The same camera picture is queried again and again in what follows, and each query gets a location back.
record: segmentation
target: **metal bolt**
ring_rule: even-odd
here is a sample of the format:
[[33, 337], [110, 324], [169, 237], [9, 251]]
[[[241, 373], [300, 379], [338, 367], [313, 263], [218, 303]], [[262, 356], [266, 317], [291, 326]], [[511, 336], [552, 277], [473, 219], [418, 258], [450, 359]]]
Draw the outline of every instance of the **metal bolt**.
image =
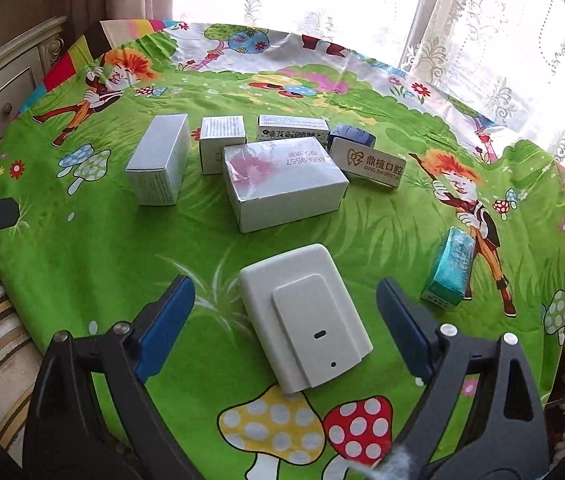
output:
[[131, 330], [131, 325], [126, 321], [118, 321], [114, 325], [114, 333], [118, 335], [125, 335], [129, 330]]
[[505, 335], [503, 335], [502, 339], [505, 343], [507, 343], [507, 345], [514, 346], [518, 344], [518, 336], [512, 334], [511, 332], [507, 332]]
[[68, 337], [69, 332], [67, 332], [66, 330], [59, 330], [53, 335], [53, 340], [56, 343], [62, 343], [63, 341], [66, 341]]
[[440, 332], [442, 332], [445, 336], [453, 337], [454, 335], [457, 335], [457, 327], [451, 323], [444, 323], [440, 325]]

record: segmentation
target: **green tablecloth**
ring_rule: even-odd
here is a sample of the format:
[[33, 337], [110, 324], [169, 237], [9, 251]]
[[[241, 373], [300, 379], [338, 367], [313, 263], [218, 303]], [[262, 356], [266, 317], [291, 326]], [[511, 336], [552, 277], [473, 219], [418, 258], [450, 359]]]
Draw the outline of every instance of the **green tablecloth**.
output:
[[[476, 257], [473, 299], [454, 312], [434, 312], [469, 335], [516, 333], [546, 400], [565, 325], [565, 196], [552, 157], [526, 140], [494, 149], [499, 128], [491, 121], [337, 45], [241, 26], [182, 25], [107, 54], [97, 82], [98, 74], [88, 73], [94, 67], [85, 66], [5, 135], [0, 198], [15, 197], [21, 219], [0, 232], [0, 274], [38, 346], [45, 348], [59, 329], [84, 336], [90, 327], [101, 333], [131, 320], [176, 274], [186, 274], [195, 282], [197, 304], [147, 387], [206, 478], [242, 478], [254, 460], [250, 480], [320, 478], [345, 453], [327, 420], [341, 405], [342, 413], [383, 406], [384, 452], [423, 387], [409, 375], [377, 312], [375, 287], [393, 276], [416, 299], [445, 232], [450, 226], [469, 231], [462, 211], [434, 195], [431, 177], [408, 156], [415, 153], [454, 196], [462, 193], [450, 179], [459, 175], [469, 188], [475, 185], [484, 207], [476, 214], [488, 226], [483, 235], [491, 256]], [[123, 88], [116, 73], [131, 87]], [[92, 93], [85, 95], [89, 81]], [[360, 126], [377, 137], [377, 149], [407, 160], [405, 174], [398, 190], [352, 176], [338, 211], [243, 235], [222, 176], [200, 174], [194, 141], [178, 204], [139, 207], [124, 168], [155, 115], [183, 112], [196, 140], [205, 116], [242, 114], [251, 141], [259, 114]], [[63, 132], [64, 142], [53, 146]], [[496, 200], [509, 209], [506, 215], [495, 211]], [[374, 349], [337, 379], [286, 399], [272, 388], [275, 378], [236, 278], [249, 264], [316, 242], [332, 254]], [[490, 269], [489, 258], [505, 278]], [[504, 313], [508, 294], [516, 317]], [[453, 451], [474, 390], [468, 378], [438, 456]], [[122, 434], [103, 380], [98, 391], [112, 430]], [[247, 420], [266, 430], [254, 433]], [[361, 444], [360, 454], [354, 457], [354, 449], [350, 456], [373, 463], [377, 449]], [[342, 478], [334, 469], [324, 477]]]

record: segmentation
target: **green mushroom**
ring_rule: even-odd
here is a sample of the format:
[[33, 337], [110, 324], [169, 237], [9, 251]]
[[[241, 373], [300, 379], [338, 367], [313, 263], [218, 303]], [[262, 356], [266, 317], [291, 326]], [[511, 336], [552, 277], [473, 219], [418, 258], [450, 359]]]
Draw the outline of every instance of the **green mushroom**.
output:
[[85, 162], [80, 164], [74, 171], [75, 181], [69, 186], [67, 192], [73, 195], [78, 190], [80, 184], [85, 180], [90, 182], [100, 180], [107, 173], [107, 161], [112, 154], [111, 150], [102, 150], [102, 152], [95, 153], [86, 159]]

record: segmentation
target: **blue gripper pad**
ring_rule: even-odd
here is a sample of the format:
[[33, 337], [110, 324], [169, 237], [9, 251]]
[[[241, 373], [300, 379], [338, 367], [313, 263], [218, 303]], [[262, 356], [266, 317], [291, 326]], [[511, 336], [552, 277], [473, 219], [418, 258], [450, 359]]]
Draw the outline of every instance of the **blue gripper pad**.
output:
[[413, 320], [400, 295], [387, 280], [382, 280], [377, 286], [376, 303], [409, 373], [429, 384], [435, 369], [427, 338]]
[[189, 314], [194, 308], [196, 290], [190, 278], [183, 277], [175, 290], [164, 302], [162, 309], [154, 319], [149, 329], [139, 341], [140, 352], [138, 362], [134, 367], [136, 378], [141, 383], [160, 373], [171, 348]]

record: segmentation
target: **tablecloth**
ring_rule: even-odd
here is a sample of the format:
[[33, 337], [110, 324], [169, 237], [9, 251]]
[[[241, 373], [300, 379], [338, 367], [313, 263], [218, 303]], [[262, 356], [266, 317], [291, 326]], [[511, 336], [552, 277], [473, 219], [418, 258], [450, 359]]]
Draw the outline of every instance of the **tablecloth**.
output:
[[[341, 479], [345, 458], [373, 464], [390, 449], [423, 391], [377, 312], [375, 287], [393, 276], [416, 300], [457, 226], [483, 241], [471, 299], [432, 312], [470, 335], [516, 333], [546, 400], [565, 330], [565, 194], [548, 153], [526, 140], [497, 153], [499, 128], [487, 118], [340, 45], [184, 22], [143, 22], [150, 30], [128, 43], [110, 41], [107, 30], [125, 36], [138, 23], [78, 40], [0, 148], [0, 198], [21, 207], [15, 227], [0, 232], [0, 275], [41, 349], [60, 329], [84, 336], [133, 319], [185, 274], [196, 305], [147, 383], [185, 452], [212, 480]], [[174, 113], [188, 114], [194, 140], [178, 203], [138, 206], [124, 168], [152, 118]], [[244, 116], [249, 141], [259, 114], [360, 126], [376, 148], [406, 160], [401, 185], [351, 176], [338, 211], [241, 234], [222, 176], [200, 174], [195, 142], [203, 117], [233, 114]], [[465, 209], [441, 202], [437, 183]], [[374, 349], [342, 376], [283, 396], [237, 275], [316, 242], [333, 256]], [[457, 392], [437, 457], [453, 452], [476, 381]], [[96, 382], [108, 424], [124, 437]]]

